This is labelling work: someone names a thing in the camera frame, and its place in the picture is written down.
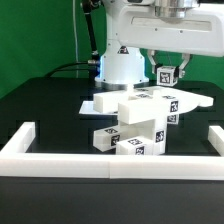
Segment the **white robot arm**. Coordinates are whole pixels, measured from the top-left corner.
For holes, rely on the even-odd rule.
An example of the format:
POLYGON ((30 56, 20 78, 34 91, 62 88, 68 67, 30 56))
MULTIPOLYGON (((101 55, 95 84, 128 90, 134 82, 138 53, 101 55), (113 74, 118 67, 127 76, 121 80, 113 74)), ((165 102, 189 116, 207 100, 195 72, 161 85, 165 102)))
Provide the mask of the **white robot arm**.
POLYGON ((99 84, 145 83, 148 51, 157 83, 173 86, 194 55, 224 57, 224 3, 203 0, 82 0, 87 23, 91 12, 106 10, 107 48, 100 57, 99 84))

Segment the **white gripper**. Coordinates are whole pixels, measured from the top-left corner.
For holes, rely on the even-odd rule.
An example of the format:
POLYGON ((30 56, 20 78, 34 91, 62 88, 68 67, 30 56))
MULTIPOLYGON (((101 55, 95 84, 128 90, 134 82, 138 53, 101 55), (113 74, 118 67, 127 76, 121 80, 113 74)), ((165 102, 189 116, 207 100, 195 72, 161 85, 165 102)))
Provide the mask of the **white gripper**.
POLYGON ((182 19, 159 18, 150 6, 125 6, 118 17, 118 40, 125 46, 150 49, 147 56, 155 76, 163 66, 155 59, 155 50, 183 53, 177 69, 183 78, 191 54, 224 56, 224 5, 201 4, 182 19))

